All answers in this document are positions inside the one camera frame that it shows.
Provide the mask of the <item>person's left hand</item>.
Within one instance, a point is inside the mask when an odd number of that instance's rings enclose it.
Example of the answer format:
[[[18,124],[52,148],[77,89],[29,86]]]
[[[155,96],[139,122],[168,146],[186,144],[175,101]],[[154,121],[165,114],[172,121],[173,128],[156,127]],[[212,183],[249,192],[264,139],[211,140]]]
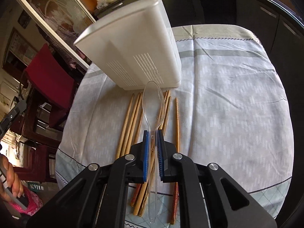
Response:
[[[8,187],[11,187],[13,196],[15,198],[20,198],[24,194],[23,185],[17,173],[14,172],[13,165],[8,161],[8,158],[6,158],[4,155],[1,155],[1,160],[4,168],[7,171],[7,185]]]

